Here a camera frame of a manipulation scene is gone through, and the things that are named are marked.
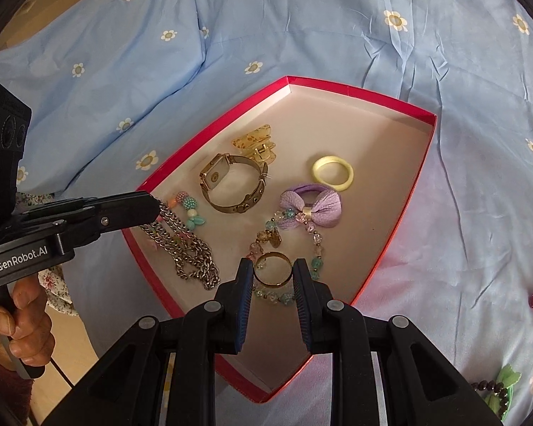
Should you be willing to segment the person's left hand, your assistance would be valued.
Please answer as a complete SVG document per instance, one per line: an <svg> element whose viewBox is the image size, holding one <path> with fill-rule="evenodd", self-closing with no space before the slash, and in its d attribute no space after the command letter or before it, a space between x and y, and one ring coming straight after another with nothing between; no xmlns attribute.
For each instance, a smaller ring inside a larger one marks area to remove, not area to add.
<svg viewBox="0 0 533 426"><path fill-rule="evenodd" d="M51 317L46 314L45 289L31 275L15 283L11 297L13 313L0 306L0 365L14 371L12 357L29 366L47 365L55 340Z"/></svg>

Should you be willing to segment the dark red left sleeve forearm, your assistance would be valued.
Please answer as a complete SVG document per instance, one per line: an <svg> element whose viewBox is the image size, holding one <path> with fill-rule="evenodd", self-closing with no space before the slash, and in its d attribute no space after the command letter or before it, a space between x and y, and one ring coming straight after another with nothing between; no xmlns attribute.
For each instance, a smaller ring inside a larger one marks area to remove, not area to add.
<svg viewBox="0 0 533 426"><path fill-rule="evenodd" d="M0 364L0 425L26 425L33 380Z"/></svg>

